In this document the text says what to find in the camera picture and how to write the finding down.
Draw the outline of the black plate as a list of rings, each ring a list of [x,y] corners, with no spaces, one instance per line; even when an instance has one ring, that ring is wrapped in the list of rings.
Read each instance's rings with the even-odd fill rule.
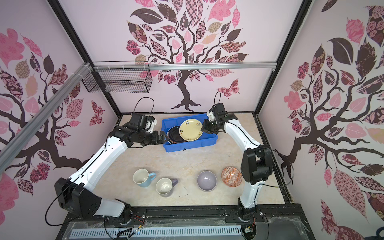
[[[181,137],[180,135],[180,127],[179,126],[174,126],[171,129],[168,130],[167,136],[168,136],[168,142],[172,144],[180,144],[184,143],[185,140]]]

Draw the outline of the cream yellow plate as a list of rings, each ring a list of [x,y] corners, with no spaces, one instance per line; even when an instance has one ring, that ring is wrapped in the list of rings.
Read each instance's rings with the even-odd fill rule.
[[[203,124],[199,120],[188,119],[180,125],[179,132],[185,141],[196,141],[203,135],[202,126]]]

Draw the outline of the light blue mug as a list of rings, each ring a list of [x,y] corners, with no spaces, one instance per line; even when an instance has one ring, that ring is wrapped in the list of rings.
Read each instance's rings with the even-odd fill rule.
[[[133,175],[133,181],[139,187],[147,188],[150,186],[152,181],[156,178],[156,173],[150,173],[146,169],[139,169]]]

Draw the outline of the purple mug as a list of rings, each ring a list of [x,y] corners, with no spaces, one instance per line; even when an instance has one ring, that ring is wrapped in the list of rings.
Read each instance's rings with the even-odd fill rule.
[[[177,179],[162,178],[156,184],[156,192],[164,198],[169,197],[174,187],[178,184]]]

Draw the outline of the lavender bowl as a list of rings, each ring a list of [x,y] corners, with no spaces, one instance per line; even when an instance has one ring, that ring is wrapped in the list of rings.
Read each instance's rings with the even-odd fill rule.
[[[204,192],[213,191],[217,186],[217,177],[211,171],[202,171],[197,177],[197,185]]]

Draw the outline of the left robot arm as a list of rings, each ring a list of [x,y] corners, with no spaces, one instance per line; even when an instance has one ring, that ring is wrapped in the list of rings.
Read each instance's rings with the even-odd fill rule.
[[[108,135],[105,144],[83,167],[69,178],[57,180],[55,191],[59,206],[80,219],[107,216],[121,224],[129,223],[132,218],[130,204],[101,198],[93,191],[112,163],[134,144],[140,144],[143,148],[162,145],[166,141],[167,135],[163,131],[115,127]]]

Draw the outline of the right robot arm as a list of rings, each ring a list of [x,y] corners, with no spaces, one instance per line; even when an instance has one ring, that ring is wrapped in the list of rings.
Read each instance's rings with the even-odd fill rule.
[[[272,151],[257,142],[241,125],[234,114],[215,117],[207,113],[202,131],[208,134],[224,132],[236,142],[243,151],[241,174],[246,181],[242,195],[238,200],[243,215],[256,209],[263,184],[273,173]]]

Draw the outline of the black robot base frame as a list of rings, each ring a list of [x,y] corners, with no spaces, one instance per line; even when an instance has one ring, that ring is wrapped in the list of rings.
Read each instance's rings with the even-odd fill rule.
[[[69,214],[57,240],[67,240],[73,229],[240,226],[242,240],[313,240],[315,236],[299,204],[259,205],[248,215],[241,216],[235,205],[133,207],[132,218],[119,224],[110,217],[74,220]],[[171,240],[240,240],[239,237],[176,238]]]

